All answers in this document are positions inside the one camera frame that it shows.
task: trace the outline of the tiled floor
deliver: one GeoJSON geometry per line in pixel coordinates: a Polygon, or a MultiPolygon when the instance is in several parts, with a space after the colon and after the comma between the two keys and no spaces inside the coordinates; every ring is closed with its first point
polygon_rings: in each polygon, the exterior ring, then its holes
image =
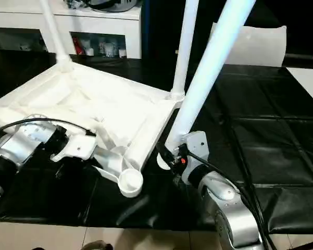
{"type": "MultiPolygon", "coordinates": [[[[313,235],[272,235],[278,250],[313,241],[313,235]]],[[[215,232],[173,232],[143,229],[62,227],[0,223],[0,250],[80,250],[82,245],[104,240],[115,250],[220,250],[215,232]]]]}

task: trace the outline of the white plastic part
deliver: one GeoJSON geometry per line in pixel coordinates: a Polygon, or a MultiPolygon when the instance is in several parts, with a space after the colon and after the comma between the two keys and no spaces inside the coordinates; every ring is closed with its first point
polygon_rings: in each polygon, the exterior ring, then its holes
{"type": "Polygon", "coordinates": [[[170,151],[189,133],[254,3],[255,0],[227,0],[168,135],[166,147],[170,151]]]}
{"type": "Polygon", "coordinates": [[[82,134],[72,135],[62,151],[52,156],[51,160],[58,162],[64,157],[77,157],[87,160],[93,154],[96,144],[96,137],[94,136],[82,134]]]}
{"type": "Polygon", "coordinates": [[[118,179],[120,192],[128,198],[136,197],[140,194],[142,184],[142,174],[133,168],[124,170],[118,179]]]}
{"type": "Polygon", "coordinates": [[[171,98],[183,100],[185,96],[184,86],[189,65],[191,45],[196,23],[199,0],[186,0],[184,18],[177,57],[176,71],[171,90],[171,98]]]}
{"type": "Polygon", "coordinates": [[[71,58],[65,52],[65,47],[64,47],[64,44],[60,38],[57,24],[56,24],[56,21],[54,19],[54,15],[51,11],[48,0],[40,0],[40,3],[42,5],[43,15],[44,15],[45,20],[47,22],[48,28],[51,32],[51,36],[52,36],[52,39],[53,39],[53,42],[54,42],[54,45],[56,48],[57,62],[60,62],[62,60],[71,61],[71,58]]]}
{"type": "MultiPolygon", "coordinates": [[[[0,127],[30,114],[67,120],[97,134],[103,156],[97,160],[102,160],[104,168],[98,171],[103,177],[118,183],[126,169],[141,172],[180,102],[169,99],[167,91],[74,62],[70,65],[72,70],[63,72],[56,64],[0,98],[0,127]]],[[[54,124],[65,127],[70,136],[85,136],[75,126],[54,124]]],[[[119,187],[127,197],[141,189],[125,190],[124,186],[119,187]]]]}

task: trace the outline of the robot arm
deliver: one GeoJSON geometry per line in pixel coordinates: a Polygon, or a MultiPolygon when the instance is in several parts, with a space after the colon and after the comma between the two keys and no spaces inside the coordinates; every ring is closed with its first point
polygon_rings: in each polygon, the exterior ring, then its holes
{"type": "MultiPolygon", "coordinates": [[[[36,116],[29,116],[27,119],[37,118],[36,116]]],[[[49,121],[17,125],[13,134],[0,138],[0,196],[37,148],[51,153],[51,160],[55,162],[64,157],[87,160],[96,148],[96,135],[68,136],[65,128],[49,121]]]]}
{"type": "Polygon", "coordinates": [[[197,189],[205,212],[215,218],[223,250],[264,249],[255,217],[234,183],[190,156],[191,150],[201,156],[206,156],[206,152],[208,155],[204,132],[185,136],[183,144],[173,153],[164,144],[156,147],[172,172],[197,189]]]}

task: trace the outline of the table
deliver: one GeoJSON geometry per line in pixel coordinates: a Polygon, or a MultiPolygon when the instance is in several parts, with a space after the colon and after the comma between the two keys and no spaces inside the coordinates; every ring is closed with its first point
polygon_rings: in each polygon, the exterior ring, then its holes
{"type": "MultiPolygon", "coordinates": [[[[169,91],[174,61],[74,57],[75,61],[169,91]]],[[[53,55],[0,52],[0,97],[55,62],[53,55]]],[[[189,71],[187,82],[192,78],[189,71]]],[[[170,130],[171,118],[161,140],[170,130]]],[[[224,66],[193,130],[207,134],[209,161],[243,184],[251,174],[270,233],[313,234],[313,99],[285,68],[224,66]]],[[[0,202],[0,221],[89,227],[213,230],[191,190],[156,164],[154,151],[136,198],[92,168],[44,152],[16,176],[0,202]]]]}

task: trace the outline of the white pole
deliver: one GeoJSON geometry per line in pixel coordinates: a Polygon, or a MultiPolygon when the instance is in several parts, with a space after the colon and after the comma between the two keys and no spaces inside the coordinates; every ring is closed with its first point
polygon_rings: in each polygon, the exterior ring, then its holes
{"type": "Polygon", "coordinates": [[[200,112],[256,0],[227,0],[166,141],[174,150],[200,112]]]}
{"type": "Polygon", "coordinates": [[[191,45],[196,23],[199,0],[186,0],[184,18],[182,24],[181,39],[177,57],[173,87],[170,92],[171,98],[183,100],[185,96],[184,86],[189,65],[191,45]]]}
{"type": "Polygon", "coordinates": [[[62,40],[60,38],[57,24],[56,24],[56,21],[54,19],[54,15],[52,14],[48,0],[40,0],[40,3],[42,5],[43,14],[44,14],[45,20],[47,22],[48,28],[51,32],[52,39],[53,39],[53,42],[54,42],[54,45],[56,48],[57,62],[62,61],[62,60],[71,61],[71,58],[65,52],[65,47],[64,47],[64,44],[62,43],[62,40]]]}

